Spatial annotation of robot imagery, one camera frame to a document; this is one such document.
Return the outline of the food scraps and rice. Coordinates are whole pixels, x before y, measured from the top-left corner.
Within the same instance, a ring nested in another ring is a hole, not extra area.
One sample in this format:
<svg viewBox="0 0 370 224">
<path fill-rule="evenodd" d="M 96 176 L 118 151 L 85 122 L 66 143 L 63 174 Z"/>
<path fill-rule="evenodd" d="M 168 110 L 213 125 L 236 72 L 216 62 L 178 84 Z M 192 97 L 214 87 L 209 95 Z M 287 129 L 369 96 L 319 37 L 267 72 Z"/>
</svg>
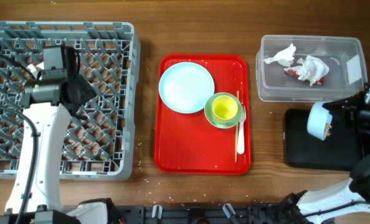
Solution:
<svg viewBox="0 0 370 224">
<path fill-rule="evenodd" d="M 326 123 L 325 128 L 324 128 L 323 139 L 326 139 L 328 136 L 331 135 L 331 129 L 332 129 L 332 125 L 329 123 Z"/>
</svg>

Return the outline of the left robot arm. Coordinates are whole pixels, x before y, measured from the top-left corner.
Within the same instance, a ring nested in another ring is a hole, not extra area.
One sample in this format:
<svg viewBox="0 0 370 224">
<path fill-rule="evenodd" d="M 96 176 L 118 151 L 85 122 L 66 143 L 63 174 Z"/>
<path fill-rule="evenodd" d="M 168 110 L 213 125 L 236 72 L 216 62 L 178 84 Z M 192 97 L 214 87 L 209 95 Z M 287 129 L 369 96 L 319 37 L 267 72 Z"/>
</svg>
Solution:
<svg viewBox="0 0 370 224">
<path fill-rule="evenodd" d="M 96 93 L 83 76 L 66 70 L 47 70 L 40 76 L 23 89 L 19 167 L 0 223 L 124 223 L 110 198 L 87 200 L 62 212 L 59 179 L 65 133 L 71 115 Z"/>
</svg>

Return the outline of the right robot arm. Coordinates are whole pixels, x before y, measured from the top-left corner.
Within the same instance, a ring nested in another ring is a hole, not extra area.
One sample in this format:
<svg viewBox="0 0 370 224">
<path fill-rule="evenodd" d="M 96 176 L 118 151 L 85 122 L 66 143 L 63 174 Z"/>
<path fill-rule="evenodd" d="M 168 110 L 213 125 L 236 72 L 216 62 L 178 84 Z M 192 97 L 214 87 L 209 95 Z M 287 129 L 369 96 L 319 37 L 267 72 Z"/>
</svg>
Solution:
<svg viewBox="0 0 370 224">
<path fill-rule="evenodd" d="M 370 84 L 342 100 L 287 110 L 283 139 L 288 165 L 350 174 L 326 189 L 286 196 L 275 212 L 277 223 L 323 223 L 349 213 L 370 213 Z"/>
</svg>

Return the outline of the yellow cup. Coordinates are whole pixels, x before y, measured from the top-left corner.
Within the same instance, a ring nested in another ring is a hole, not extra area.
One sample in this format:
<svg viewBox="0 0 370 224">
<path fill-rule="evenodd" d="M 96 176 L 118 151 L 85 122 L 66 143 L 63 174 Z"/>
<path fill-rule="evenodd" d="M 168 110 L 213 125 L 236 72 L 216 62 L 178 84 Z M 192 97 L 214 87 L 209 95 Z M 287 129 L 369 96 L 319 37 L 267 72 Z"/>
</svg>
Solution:
<svg viewBox="0 0 370 224">
<path fill-rule="evenodd" d="M 213 118 L 218 123 L 228 123 L 235 118 L 237 111 L 237 102 L 230 95 L 218 96 L 212 103 Z"/>
</svg>

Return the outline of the red snack wrapper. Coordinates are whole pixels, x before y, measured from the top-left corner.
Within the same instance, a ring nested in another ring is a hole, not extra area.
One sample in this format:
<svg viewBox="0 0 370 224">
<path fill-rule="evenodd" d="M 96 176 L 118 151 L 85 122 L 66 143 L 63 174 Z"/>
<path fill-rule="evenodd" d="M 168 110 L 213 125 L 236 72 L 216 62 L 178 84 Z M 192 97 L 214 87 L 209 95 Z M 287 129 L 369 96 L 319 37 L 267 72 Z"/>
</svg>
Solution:
<svg viewBox="0 0 370 224">
<path fill-rule="evenodd" d="M 284 74 L 286 75 L 293 75 L 296 78 L 299 78 L 299 74 L 297 74 L 296 70 L 293 70 L 292 68 L 285 68 Z M 320 80 L 313 83 L 313 85 L 323 85 L 325 83 L 325 79 L 321 78 Z"/>
</svg>

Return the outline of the white tissue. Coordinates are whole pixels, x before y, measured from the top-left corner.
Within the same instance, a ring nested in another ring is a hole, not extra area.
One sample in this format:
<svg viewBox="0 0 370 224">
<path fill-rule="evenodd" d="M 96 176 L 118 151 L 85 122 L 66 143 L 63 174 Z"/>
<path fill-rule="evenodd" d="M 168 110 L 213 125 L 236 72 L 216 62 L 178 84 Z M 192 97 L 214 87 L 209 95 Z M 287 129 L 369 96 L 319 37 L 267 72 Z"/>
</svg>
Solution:
<svg viewBox="0 0 370 224">
<path fill-rule="evenodd" d="M 265 58 L 263 61 L 266 64 L 278 62 L 282 66 L 290 67 L 294 61 L 295 51 L 296 47 L 293 44 L 290 44 L 286 49 L 279 51 L 273 57 Z"/>
<path fill-rule="evenodd" d="M 298 66 L 293 67 L 292 70 L 296 72 L 299 80 L 308 80 L 310 86 L 320 81 L 330 70 L 321 59 L 311 55 L 307 55 L 304 60 L 300 58 L 297 63 Z"/>
</svg>

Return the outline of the small light blue bowl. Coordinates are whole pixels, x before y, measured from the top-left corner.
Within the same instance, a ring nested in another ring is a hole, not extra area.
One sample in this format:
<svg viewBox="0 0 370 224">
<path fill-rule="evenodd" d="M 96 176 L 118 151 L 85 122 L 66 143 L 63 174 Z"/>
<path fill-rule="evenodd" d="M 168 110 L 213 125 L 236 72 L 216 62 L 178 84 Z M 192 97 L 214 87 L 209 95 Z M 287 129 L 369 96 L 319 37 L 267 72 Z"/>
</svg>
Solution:
<svg viewBox="0 0 370 224">
<path fill-rule="evenodd" d="M 323 107 L 325 101 L 316 102 L 311 110 L 307 122 L 307 132 L 322 141 L 326 139 L 325 127 L 331 124 L 332 115 Z"/>
</svg>

